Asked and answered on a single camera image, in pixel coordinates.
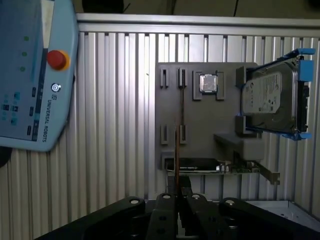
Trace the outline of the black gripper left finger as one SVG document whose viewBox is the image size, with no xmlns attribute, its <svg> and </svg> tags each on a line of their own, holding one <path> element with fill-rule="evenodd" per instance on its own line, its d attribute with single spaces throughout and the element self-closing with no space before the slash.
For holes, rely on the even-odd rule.
<svg viewBox="0 0 320 240">
<path fill-rule="evenodd" d="M 74 220 L 39 237 L 41 240 L 174 240 L 177 235 L 177 181 L 155 200 L 136 196 Z"/>
</svg>

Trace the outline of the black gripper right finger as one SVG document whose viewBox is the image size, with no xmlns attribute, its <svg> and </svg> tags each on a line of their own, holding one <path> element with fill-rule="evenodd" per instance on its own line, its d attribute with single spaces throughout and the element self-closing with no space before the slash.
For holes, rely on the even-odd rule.
<svg viewBox="0 0 320 240">
<path fill-rule="evenodd" d="M 318 240 L 320 233 L 284 216 L 227 197 L 208 201 L 192 191 L 188 176 L 179 178 L 179 197 L 183 200 L 182 221 L 186 231 L 201 240 Z"/>
</svg>

